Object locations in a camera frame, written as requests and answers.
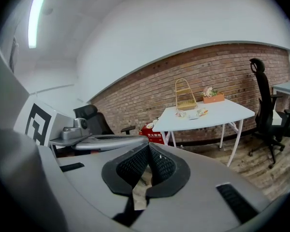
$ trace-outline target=white wall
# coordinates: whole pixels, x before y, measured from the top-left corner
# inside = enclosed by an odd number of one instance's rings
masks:
[[[18,61],[15,76],[31,96],[58,112],[75,117],[73,109],[85,103],[76,96],[76,63],[73,61]]]
[[[211,44],[290,49],[272,0],[126,0],[92,32],[77,59],[84,101],[157,59]]]

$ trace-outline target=table leg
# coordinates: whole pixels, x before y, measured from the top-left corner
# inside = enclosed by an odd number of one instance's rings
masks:
[[[165,145],[168,145],[168,142],[166,141],[166,136],[165,136],[164,131],[161,131],[160,133],[161,133],[161,135],[162,135],[162,138],[163,138],[163,142],[164,142],[164,144],[165,144]]]
[[[276,94],[277,94],[277,90],[275,88],[273,88],[273,95],[276,95]],[[277,103],[277,101],[275,102],[273,110],[276,109],[276,103]]]
[[[222,141],[223,141],[223,135],[224,135],[224,125],[225,125],[225,124],[222,125],[222,134],[221,134],[220,145],[219,145],[219,148],[220,148],[220,149],[221,149],[221,147],[222,147]]]
[[[241,119],[240,120],[240,124],[239,124],[239,127],[238,127],[238,133],[237,133],[237,137],[236,137],[236,141],[235,141],[235,145],[234,145],[234,148],[233,148],[233,151],[232,151],[232,154],[230,156],[230,159],[229,159],[229,162],[227,164],[227,167],[230,166],[231,162],[232,162],[232,159],[235,155],[235,152],[236,152],[236,149],[237,149],[237,146],[238,146],[238,142],[240,141],[240,137],[241,137],[241,133],[242,133],[242,128],[243,128],[243,122],[244,120]]]
[[[172,135],[172,140],[173,140],[174,147],[176,147],[176,142],[175,142],[175,137],[174,137],[174,132],[173,131],[171,132],[171,135]]]

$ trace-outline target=fluorescent light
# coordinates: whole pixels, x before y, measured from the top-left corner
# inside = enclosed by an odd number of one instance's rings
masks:
[[[29,48],[37,47],[37,30],[39,15],[41,12],[42,4],[44,0],[33,0],[30,15],[29,15],[29,25],[28,25],[28,46]]]

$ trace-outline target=curved wall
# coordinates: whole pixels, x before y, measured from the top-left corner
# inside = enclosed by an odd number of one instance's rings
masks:
[[[80,99],[158,59],[234,42],[290,49],[290,33],[272,0],[126,0],[79,53]]]
[[[251,58],[265,64],[269,85],[290,80],[290,64],[286,50],[257,44],[222,44],[181,53],[123,78],[91,103],[103,112],[116,134],[129,125],[138,129],[156,117],[166,107],[175,106],[175,81],[186,78],[197,101],[202,100],[204,87],[212,86],[225,94],[226,99],[241,104],[254,112],[259,108],[260,92],[250,69]],[[289,108],[290,98],[277,100],[276,109]],[[244,121],[243,131],[255,128],[254,118]],[[234,134],[227,126],[225,135]],[[175,132],[177,142],[214,139],[221,136],[221,127]]]

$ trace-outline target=ceiling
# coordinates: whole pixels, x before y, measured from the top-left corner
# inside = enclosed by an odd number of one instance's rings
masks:
[[[28,19],[32,0],[25,1],[16,28],[17,61],[76,60],[90,33],[124,0],[44,0],[39,18],[37,48],[28,48]]]

